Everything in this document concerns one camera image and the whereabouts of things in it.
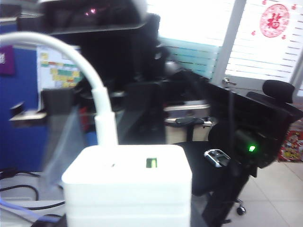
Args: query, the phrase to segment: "blue cable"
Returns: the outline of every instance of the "blue cable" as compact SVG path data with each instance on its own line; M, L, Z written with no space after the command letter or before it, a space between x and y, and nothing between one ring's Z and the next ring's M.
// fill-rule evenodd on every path
M7 207L7 208L14 209L14 210L20 210L20 211L22 211L22 212L24 212L24 213L26 213L26 214L28 214L28 215L30 215L30 216L38 219L38 220L40 220L40 221L47 221L47 222L53 222L53 223L55 223L55 222L57 222L59 220L58 218L54 218L54 217L46 217L46 216L42 216L41 217L41 216L37 215L36 213L32 212L31 210L25 209L25 208L23 208L21 206L17 206L15 204L11 204L11 203L5 202L1 198L0 198L0 205L2 205L4 207Z

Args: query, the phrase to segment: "white power adapter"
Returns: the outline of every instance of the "white power adapter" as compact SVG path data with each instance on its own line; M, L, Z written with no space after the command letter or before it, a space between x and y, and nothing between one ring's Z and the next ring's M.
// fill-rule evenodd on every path
M69 227L189 227L192 173L176 145L85 148L62 175Z

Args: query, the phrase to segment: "chair headrest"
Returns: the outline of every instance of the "chair headrest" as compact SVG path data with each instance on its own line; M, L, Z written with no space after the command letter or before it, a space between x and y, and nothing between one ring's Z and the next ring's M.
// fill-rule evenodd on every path
M263 84L263 92L280 102L293 103L294 86L289 83L272 79L267 80Z

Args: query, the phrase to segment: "chair wheel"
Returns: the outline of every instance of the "chair wheel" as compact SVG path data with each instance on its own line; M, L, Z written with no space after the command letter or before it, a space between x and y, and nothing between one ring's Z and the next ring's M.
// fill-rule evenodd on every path
M239 207L237 208L237 213L238 213L240 216L246 214L246 209L245 209L245 207L239 206Z

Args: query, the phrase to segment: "door handle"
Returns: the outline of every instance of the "door handle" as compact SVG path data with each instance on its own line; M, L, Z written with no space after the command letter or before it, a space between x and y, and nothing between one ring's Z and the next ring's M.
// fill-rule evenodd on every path
M228 77L224 77L223 80L222 80L222 83L225 84L225 85L227 85L227 84L237 85L237 83L235 83L235 82L230 82Z

